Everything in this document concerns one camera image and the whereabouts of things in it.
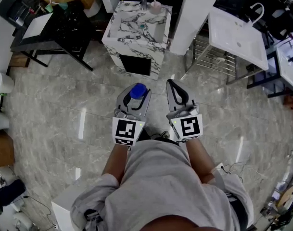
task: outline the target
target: faucet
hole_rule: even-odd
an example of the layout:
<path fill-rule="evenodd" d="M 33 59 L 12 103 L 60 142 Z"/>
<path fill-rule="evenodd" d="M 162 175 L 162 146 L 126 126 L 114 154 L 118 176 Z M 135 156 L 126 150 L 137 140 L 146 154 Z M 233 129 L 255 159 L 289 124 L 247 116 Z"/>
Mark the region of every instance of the faucet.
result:
<path fill-rule="evenodd" d="M 143 11 L 147 10 L 147 0 L 141 0 L 139 5 Z"/>
<path fill-rule="evenodd" d="M 264 5 L 261 4 L 260 2 L 257 2 L 257 3 L 255 3 L 255 4 L 253 4 L 252 6 L 250 6 L 250 9 L 253 9 L 256 5 L 260 5 L 260 6 L 262 7 L 262 12 L 261 12 L 260 16 L 259 16 L 255 21 L 252 22 L 252 21 L 249 19 L 249 21 L 248 21 L 248 23 L 247 23 L 247 26 L 253 26 L 253 24 L 255 24 L 255 23 L 256 23 L 259 19 L 261 19 L 261 18 L 263 17 L 263 15 L 264 15 L 265 8 L 264 8 Z"/>

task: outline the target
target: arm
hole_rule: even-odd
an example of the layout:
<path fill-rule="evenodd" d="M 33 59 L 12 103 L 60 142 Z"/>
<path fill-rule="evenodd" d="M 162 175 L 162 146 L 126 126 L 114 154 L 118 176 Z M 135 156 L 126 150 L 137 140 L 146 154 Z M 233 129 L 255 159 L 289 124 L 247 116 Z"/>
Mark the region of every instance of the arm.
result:
<path fill-rule="evenodd" d="M 215 168 L 212 158 L 208 155 L 199 139 L 186 142 L 191 167 L 196 172 L 202 183 L 208 183 L 214 178 L 211 173 Z"/>
<path fill-rule="evenodd" d="M 113 175 L 120 184 L 124 175 L 127 161 L 128 146 L 116 144 L 111 151 L 109 159 L 104 167 L 102 174 Z"/>

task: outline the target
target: white ceramic sink basin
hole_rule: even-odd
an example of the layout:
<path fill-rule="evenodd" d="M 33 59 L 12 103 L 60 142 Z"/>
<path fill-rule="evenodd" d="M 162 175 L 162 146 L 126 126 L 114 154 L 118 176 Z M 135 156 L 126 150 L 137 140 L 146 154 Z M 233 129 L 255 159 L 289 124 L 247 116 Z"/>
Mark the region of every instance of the white ceramic sink basin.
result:
<path fill-rule="evenodd" d="M 118 41 L 133 39 L 145 43 L 166 44 L 170 19 L 169 6 L 163 5 L 159 14 L 151 14 L 149 10 L 142 11 L 139 2 L 120 2 L 106 36 Z"/>
<path fill-rule="evenodd" d="M 293 87 L 293 63 L 278 48 L 276 49 L 280 74 Z"/>
<path fill-rule="evenodd" d="M 213 7 L 208 16 L 209 44 L 268 70 L 261 33 L 239 18 Z"/>

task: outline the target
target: gray tile floor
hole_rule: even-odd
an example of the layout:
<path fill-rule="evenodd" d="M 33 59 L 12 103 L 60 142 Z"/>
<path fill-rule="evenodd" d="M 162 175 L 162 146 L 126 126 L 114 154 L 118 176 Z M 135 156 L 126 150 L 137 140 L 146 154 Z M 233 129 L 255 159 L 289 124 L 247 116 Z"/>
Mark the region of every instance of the gray tile floor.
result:
<path fill-rule="evenodd" d="M 121 75 L 104 46 L 91 42 L 84 60 L 89 72 L 68 55 L 41 56 L 44 68 L 12 68 L 13 93 L 4 100 L 14 140 L 14 170 L 28 194 L 51 207 L 51 200 L 81 177 L 95 179 L 113 147 L 111 126 L 119 93 L 135 82 L 151 88 L 148 131 L 169 129 L 166 80 L 180 79 L 185 58 L 166 53 L 157 81 Z M 293 149 L 293 112 L 281 99 L 268 99 L 261 87 L 247 90 L 246 80 L 224 86 L 218 72 L 195 66 L 183 82 L 195 93 L 203 114 L 201 140 L 215 162 L 233 165 L 252 197 L 255 219 L 287 166 Z M 24 211 L 42 229 L 49 228 L 47 210 L 25 200 Z"/>

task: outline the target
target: wire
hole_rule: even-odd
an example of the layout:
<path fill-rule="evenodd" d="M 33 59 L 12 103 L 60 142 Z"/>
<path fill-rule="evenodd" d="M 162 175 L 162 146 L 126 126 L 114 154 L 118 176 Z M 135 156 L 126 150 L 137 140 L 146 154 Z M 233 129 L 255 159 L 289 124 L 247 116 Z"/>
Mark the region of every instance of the wire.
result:
<path fill-rule="evenodd" d="M 40 203 L 41 205 L 45 206 L 49 210 L 49 214 L 47 214 L 46 217 L 47 217 L 49 223 L 51 223 L 53 225 L 51 228 L 55 228 L 56 227 L 56 225 L 53 222 L 51 222 L 51 220 L 48 217 L 48 216 L 50 216 L 52 214 L 51 210 L 46 205 L 44 205 L 43 203 L 41 203 L 40 201 L 38 201 L 37 199 L 35 199 L 35 198 L 31 197 L 31 196 L 23 196 L 23 198 L 20 198 L 20 199 L 14 201 L 14 202 L 11 202 L 11 204 L 12 203 L 15 203 L 15 202 L 17 202 L 19 200 L 22 200 L 24 198 L 31 198 L 31 199 L 35 200 L 36 202 Z"/>
<path fill-rule="evenodd" d="M 231 171 L 226 172 L 223 166 L 221 166 L 221 169 L 222 169 L 226 174 L 230 174 L 230 173 L 231 173 Z"/>
<path fill-rule="evenodd" d="M 240 170 L 240 169 L 239 168 L 238 169 L 233 169 L 233 170 L 230 171 L 230 173 L 232 173 L 234 171 L 237 171 L 237 170 Z"/>
<path fill-rule="evenodd" d="M 46 229 L 45 231 L 48 231 L 48 230 L 50 230 L 50 229 L 52 229 L 52 228 L 55 228 L 55 226 L 52 226 L 52 227 Z"/>
<path fill-rule="evenodd" d="M 262 176 L 262 177 L 264 177 L 265 179 L 268 179 L 268 177 L 267 176 L 265 176 L 265 175 L 263 175 L 263 174 L 261 174 L 261 173 L 259 173 L 259 172 L 257 172 L 254 168 L 252 168 L 252 167 L 244 167 L 244 168 L 247 168 L 247 169 L 252 169 L 253 171 L 255 171 L 257 174 L 259 174 L 260 176 Z"/>
<path fill-rule="evenodd" d="M 12 204 L 12 203 L 15 203 L 15 202 L 17 202 L 17 201 L 19 201 L 19 200 L 22 200 L 22 199 L 23 199 L 23 198 L 20 197 L 20 199 L 17 199 L 16 201 L 11 202 L 11 204 Z"/>
<path fill-rule="evenodd" d="M 56 227 L 55 224 L 53 222 L 51 222 L 49 217 L 48 217 L 48 216 L 50 216 L 52 214 L 52 212 L 46 205 L 44 205 L 43 203 L 41 203 L 40 201 L 36 200 L 35 198 L 33 198 L 31 196 L 24 196 L 24 198 L 31 198 L 31 199 L 35 200 L 36 202 L 40 203 L 41 205 L 45 206 L 49 210 L 49 214 L 46 215 L 48 221 L 53 225 L 53 227 Z"/>
<path fill-rule="evenodd" d="M 226 164 L 224 167 L 226 167 L 226 166 L 229 166 L 230 165 L 230 170 L 232 169 L 232 167 L 235 165 L 235 164 L 242 164 L 242 165 L 244 165 L 243 164 L 243 162 L 238 162 L 238 163 L 234 163 L 234 164 L 232 164 L 232 165 L 230 165 L 230 164 Z"/>

